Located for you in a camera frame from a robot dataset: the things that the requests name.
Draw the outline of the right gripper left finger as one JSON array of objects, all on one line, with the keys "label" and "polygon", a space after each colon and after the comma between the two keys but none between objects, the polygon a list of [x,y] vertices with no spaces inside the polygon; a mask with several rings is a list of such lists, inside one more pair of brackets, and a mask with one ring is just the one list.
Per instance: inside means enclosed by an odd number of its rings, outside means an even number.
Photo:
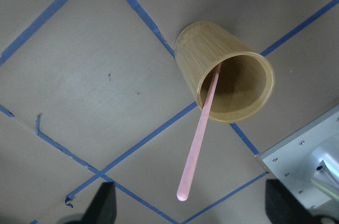
[{"label": "right gripper left finger", "polygon": [[114,182],[104,182],[99,187],[80,223],[115,223],[117,202]]}]

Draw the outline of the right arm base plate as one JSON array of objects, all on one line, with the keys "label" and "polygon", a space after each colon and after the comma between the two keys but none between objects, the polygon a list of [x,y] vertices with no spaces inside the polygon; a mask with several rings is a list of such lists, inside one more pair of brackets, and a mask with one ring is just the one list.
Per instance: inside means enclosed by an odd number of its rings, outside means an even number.
[{"label": "right arm base plate", "polygon": [[305,208],[338,214],[338,106],[257,159]]}]

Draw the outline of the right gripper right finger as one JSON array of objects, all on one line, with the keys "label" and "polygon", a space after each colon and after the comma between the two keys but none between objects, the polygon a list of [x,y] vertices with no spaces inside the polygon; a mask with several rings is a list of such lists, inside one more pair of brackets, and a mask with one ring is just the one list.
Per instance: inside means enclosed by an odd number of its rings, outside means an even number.
[{"label": "right gripper right finger", "polygon": [[265,213],[271,223],[313,223],[308,210],[277,179],[265,182]]}]

